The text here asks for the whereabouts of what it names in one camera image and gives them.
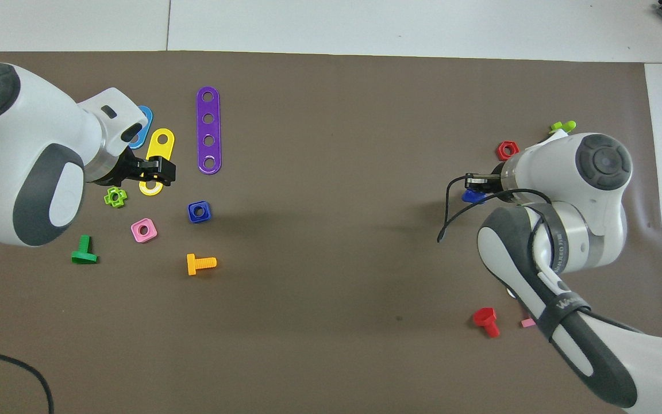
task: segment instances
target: yellow plastic link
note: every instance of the yellow plastic link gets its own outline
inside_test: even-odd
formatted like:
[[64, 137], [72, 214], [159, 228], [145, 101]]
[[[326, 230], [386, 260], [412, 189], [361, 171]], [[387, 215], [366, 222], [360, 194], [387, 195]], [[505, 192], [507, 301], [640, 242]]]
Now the yellow plastic link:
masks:
[[[165, 136], [168, 141], [165, 144], [160, 144], [160, 142], [157, 141], [160, 136]], [[160, 128], [157, 131], [154, 131], [149, 139], [149, 147], [147, 147], [147, 158], [160, 155], [166, 160], [170, 160], [170, 155], [173, 153], [173, 144], [175, 144], [175, 136], [173, 135], [173, 131], [168, 128]], [[163, 184], [155, 183], [155, 187], [149, 189], [147, 188], [147, 183], [140, 181], [140, 191], [142, 194], [145, 194], [145, 196], [156, 196], [160, 193], [160, 191], [163, 191]]]

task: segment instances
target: red plastic bolt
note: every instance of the red plastic bolt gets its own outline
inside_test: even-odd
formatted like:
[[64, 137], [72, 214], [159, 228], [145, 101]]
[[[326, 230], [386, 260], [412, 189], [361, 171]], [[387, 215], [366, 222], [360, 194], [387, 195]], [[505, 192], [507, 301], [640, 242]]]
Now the red plastic bolt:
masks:
[[520, 152], [514, 141], [502, 141], [497, 147], [497, 158], [501, 162], [506, 162], [510, 157]]
[[495, 320], [497, 320], [497, 314], [494, 313], [494, 308], [482, 308], [474, 314], [474, 323], [478, 327], [483, 327], [489, 338], [499, 336], [499, 328], [494, 323]]

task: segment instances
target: hole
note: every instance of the hole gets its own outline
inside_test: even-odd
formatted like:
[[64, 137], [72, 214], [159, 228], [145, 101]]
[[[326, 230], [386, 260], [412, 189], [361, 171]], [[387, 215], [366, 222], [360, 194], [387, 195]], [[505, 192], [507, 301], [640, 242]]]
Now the hole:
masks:
[[121, 134], [121, 140], [124, 142], [129, 142], [132, 141], [132, 138], [137, 135], [139, 131], [142, 130], [142, 125], [140, 123], [136, 123], [129, 128], [126, 128], [125, 131]]
[[108, 118], [110, 120], [113, 120], [113, 118], [116, 118], [116, 112], [114, 112], [114, 110], [109, 105], [103, 105], [102, 106], [102, 111], [103, 111], [103, 113], [106, 113], [106, 116], [108, 116]]

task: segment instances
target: purple plastic strip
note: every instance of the purple plastic strip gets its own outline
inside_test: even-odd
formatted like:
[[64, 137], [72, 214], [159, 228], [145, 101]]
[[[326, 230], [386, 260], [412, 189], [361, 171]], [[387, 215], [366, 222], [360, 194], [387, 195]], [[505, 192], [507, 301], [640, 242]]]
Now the purple plastic strip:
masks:
[[217, 173], [221, 168], [221, 113], [218, 91], [210, 86], [202, 87], [195, 95], [195, 138], [198, 169], [204, 174]]

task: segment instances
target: green plastic nut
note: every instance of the green plastic nut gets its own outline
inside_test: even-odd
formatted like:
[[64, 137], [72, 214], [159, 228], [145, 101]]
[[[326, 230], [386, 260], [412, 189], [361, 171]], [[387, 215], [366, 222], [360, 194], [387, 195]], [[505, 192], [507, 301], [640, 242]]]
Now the green plastic nut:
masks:
[[71, 262], [74, 262], [77, 265], [89, 265], [97, 262], [99, 257], [88, 252], [90, 244], [91, 236], [83, 234], [81, 240], [78, 242], [78, 250], [71, 253]]
[[124, 207], [124, 200], [126, 200], [126, 191], [119, 187], [112, 187], [108, 189], [106, 195], [103, 197], [103, 202], [111, 205], [115, 209]]
[[554, 132], [557, 129], [563, 129], [563, 132], [570, 133], [570, 131], [573, 131], [575, 128], [576, 128], [576, 121], [568, 121], [565, 124], [563, 124], [562, 122], [556, 122], [553, 125], [551, 125], [551, 132]]

